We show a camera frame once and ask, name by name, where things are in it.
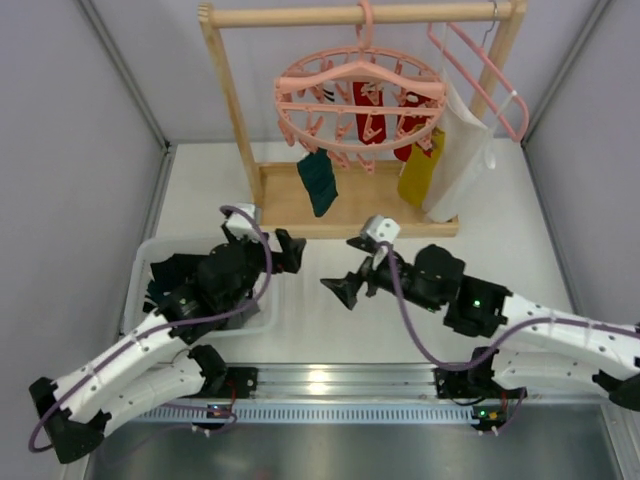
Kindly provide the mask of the dark green sock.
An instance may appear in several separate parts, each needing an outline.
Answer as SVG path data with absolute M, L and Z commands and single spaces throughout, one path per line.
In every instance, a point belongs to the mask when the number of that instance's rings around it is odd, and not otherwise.
M 309 196 L 313 215 L 324 216 L 338 197 L 337 182 L 331 159 L 319 148 L 296 164 L 298 175 Z

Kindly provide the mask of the yellow sock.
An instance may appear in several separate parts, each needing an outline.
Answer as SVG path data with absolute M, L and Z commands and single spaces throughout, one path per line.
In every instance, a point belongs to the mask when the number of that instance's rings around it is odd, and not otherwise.
M 403 163 L 397 192 L 400 198 L 420 208 L 430 189 L 435 168 L 444 149 L 446 133 L 439 127 L 431 131 L 431 143 L 423 149 L 418 143 L 397 149 L 394 154 Z

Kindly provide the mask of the red sock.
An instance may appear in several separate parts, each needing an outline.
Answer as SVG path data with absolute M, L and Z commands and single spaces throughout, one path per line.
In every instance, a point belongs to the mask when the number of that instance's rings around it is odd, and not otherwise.
M 383 88 L 373 82 L 354 82 L 352 84 L 353 101 L 359 107 L 381 107 Z M 374 115 L 370 111 L 356 115 L 358 139 L 365 145 L 381 144 L 386 140 L 386 121 L 384 115 Z
M 406 92 L 401 95 L 400 107 L 406 108 L 435 108 L 437 102 L 430 97 L 418 95 L 413 92 Z M 421 129 L 426 124 L 426 116 L 405 116 L 399 115 L 396 118 L 396 132 L 401 137 L 412 134 L 416 129 Z M 394 156 L 401 162 L 407 162 L 412 152 L 412 145 L 407 144 L 393 150 Z

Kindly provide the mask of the pink round clip hanger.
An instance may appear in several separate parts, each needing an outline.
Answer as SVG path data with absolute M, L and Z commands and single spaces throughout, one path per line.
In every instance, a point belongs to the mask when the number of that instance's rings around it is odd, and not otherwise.
M 434 69 L 409 55 L 373 46 L 373 9 L 359 2 L 365 18 L 356 26 L 353 46 L 319 51 L 304 57 L 282 72 L 274 81 L 274 103 L 278 127 L 290 146 L 299 145 L 309 153 L 319 148 L 331 161 L 347 169 L 353 162 L 371 173 L 377 156 L 407 144 L 429 148 L 431 131 L 444 112 L 447 86 Z M 383 88 L 381 107 L 354 105 L 352 84 L 373 82 Z M 335 102 L 324 100 L 323 89 L 335 90 Z M 400 107 L 401 95 L 413 92 L 437 102 L 435 108 Z M 358 139 L 356 115 L 370 111 L 384 115 L 386 140 L 365 145 Z M 426 124 L 401 137 L 396 118 L 426 116 Z

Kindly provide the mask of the black striped sock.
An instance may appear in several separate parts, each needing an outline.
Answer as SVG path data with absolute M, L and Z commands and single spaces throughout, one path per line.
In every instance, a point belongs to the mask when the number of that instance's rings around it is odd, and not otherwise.
M 329 103 L 335 102 L 335 90 L 333 88 L 323 89 L 324 100 Z

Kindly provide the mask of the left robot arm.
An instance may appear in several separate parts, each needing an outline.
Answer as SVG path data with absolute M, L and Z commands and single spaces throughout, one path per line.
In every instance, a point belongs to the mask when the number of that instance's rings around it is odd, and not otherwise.
M 277 251 L 253 228 L 224 234 L 207 254 L 173 254 L 152 266 L 152 308 L 128 335 L 75 371 L 30 385 L 35 430 L 61 464 L 89 455 L 149 410 L 224 387 L 228 366 L 202 338 L 243 329 L 273 277 L 300 271 L 306 247 L 285 229 L 274 233 Z

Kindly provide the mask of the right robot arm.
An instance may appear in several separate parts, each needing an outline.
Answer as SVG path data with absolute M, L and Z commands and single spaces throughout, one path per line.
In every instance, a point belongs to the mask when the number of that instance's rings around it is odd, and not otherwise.
M 530 301 L 507 287 L 465 274 L 464 261 L 435 244 L 405 261 L 388 242 L 353 238 L 349 245 L 367 252 L 355 272 L 324 278 L 327 287 L 353 309 L 360 288 L 372 297 L 395 296 L 405 328 L 422 356 L 440 373 L 467 382 L 472 397 L 522 392 L 529 387 L 575 389 L 639 409 L 639 328 L 614 325 L 559 312 Z M 443 310 L 443 323 L 489 345 L 466 362 L 437 358 L 418 337 L 408 305 Z

